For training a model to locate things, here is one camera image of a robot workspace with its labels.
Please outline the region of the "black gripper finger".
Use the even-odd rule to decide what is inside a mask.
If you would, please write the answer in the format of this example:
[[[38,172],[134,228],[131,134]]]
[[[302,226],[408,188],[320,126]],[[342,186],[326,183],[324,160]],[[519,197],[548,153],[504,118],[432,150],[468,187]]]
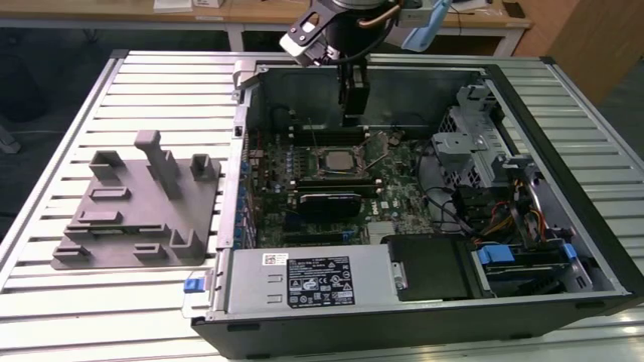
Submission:
[[[371,85],[367,76],[367,65],[355,65],[351,76],[351,126],[359,123],[359,119],[364,114],[370,92]]]
[[[351,65],[339,65],[339,105],[343,113],[342,126],[350,127],[350,121],[347,120],[347,102],[348,92],[351,88]]]

